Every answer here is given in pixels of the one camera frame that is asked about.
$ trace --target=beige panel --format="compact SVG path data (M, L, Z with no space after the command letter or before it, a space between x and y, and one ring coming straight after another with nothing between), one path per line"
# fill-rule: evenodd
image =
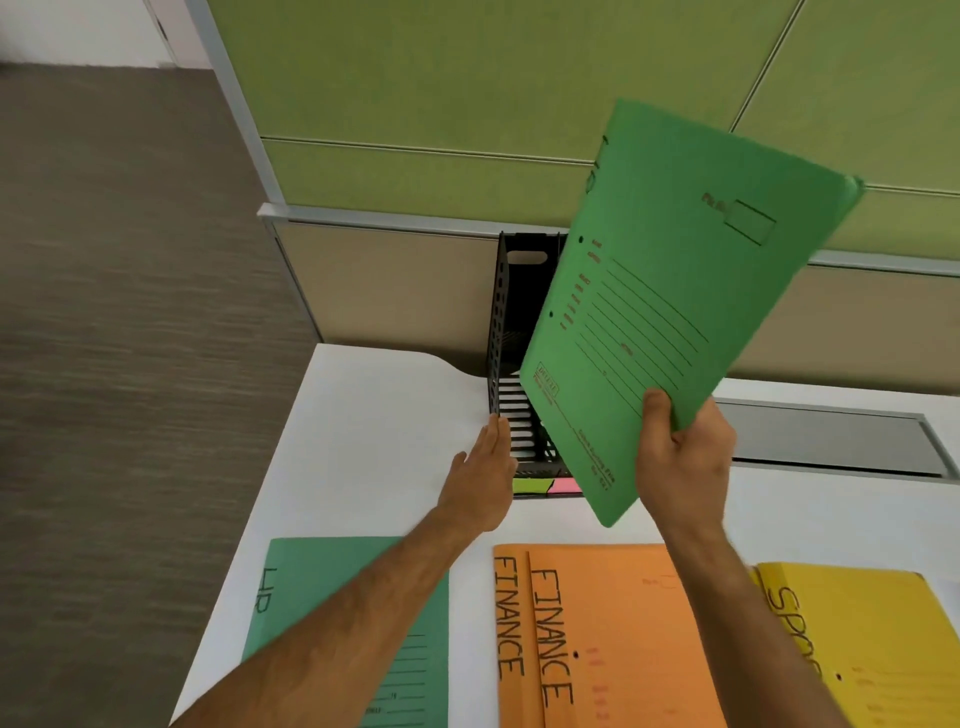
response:
M431 352L483 375L496 240L284 224L327 343Z
M867 192L827 247L960 260L960 198Z
M807 267L731 376L960 394L960 279Z
M960 3L807 0L737 133L867 182L960 190Z

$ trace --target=right hand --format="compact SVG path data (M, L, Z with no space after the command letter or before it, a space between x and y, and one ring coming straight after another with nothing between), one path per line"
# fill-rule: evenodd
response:
M724 536L736 432L713 397L686 430L670 433L669 396L649 389L636 453L636 492L664 540Z

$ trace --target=hand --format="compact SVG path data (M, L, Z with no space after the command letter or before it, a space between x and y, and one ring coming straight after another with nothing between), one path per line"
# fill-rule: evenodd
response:
M670 433L670 398L659 389L643 397L636 453L636 492L663 539L726 539L723 511L736 432L713 397L693 424Z
M510 423L490 415L470 455L458 452L437 501L437 510L475 530L493 531L514 502L516 459L510 456Z

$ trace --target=pink sticky note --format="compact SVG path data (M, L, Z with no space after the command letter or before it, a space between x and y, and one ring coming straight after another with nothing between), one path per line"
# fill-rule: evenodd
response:
M558 477L553 481L553 486L548 491L549 494L554 493L582 493L580 486L577 485L577 481L572 477Z

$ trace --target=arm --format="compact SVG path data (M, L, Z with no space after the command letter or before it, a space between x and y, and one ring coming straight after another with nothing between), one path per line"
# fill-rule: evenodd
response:
M670 399L647 392L636 488L686 589L730 728L851 728L768 609L723 529L736 433L708 400L670 433Z
M402 541L194 703L174 728L354 728L444 573L513 501L510 426L491 415Z

